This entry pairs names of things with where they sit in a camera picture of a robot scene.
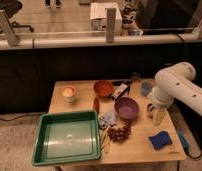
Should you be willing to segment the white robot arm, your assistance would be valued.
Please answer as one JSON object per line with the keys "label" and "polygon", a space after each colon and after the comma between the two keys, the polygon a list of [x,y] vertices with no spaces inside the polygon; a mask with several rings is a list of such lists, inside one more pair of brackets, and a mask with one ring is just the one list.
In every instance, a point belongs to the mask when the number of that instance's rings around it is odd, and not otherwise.
{"label": "white robot arm", "polygon": [[155,75],[156,85],[148,94],[147,116],[153,125],[160,125],[166,110],[177,99],[202,117],[202,88],[193,83],[196,77],[194,66],[180,62],[159,70]]}

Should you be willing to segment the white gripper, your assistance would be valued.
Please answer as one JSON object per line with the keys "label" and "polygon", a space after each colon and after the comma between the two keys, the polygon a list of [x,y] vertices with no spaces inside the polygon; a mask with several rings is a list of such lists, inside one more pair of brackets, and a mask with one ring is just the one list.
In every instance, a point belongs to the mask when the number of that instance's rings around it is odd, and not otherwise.
{"label": "white gripper", "polygon": [[147,104],[147,116],[153,118],[154,125],[160,125],[166,114],[165,108],[157,104],[153,99]]}

